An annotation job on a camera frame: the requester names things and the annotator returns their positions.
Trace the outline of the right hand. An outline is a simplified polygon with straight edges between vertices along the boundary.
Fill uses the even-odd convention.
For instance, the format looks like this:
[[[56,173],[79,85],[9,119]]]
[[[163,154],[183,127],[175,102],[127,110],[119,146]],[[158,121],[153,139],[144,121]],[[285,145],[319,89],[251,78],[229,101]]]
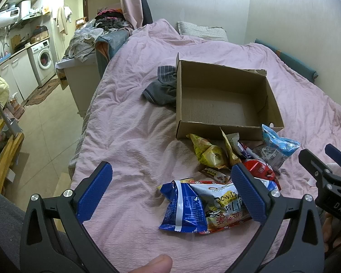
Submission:
[[[327,253],[330,248],[335,249],[339,247],[341,245],[341,221],[330,213],[325,213],[322,234],[325,253]]]

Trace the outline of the left hand thumb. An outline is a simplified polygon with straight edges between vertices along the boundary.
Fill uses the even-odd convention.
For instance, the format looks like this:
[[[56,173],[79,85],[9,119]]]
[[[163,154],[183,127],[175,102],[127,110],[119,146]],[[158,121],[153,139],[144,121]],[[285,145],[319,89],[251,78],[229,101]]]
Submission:
[[[148,264],[132,270],[130,273],[170,273],[173,261],[168,255],[159,255]]]

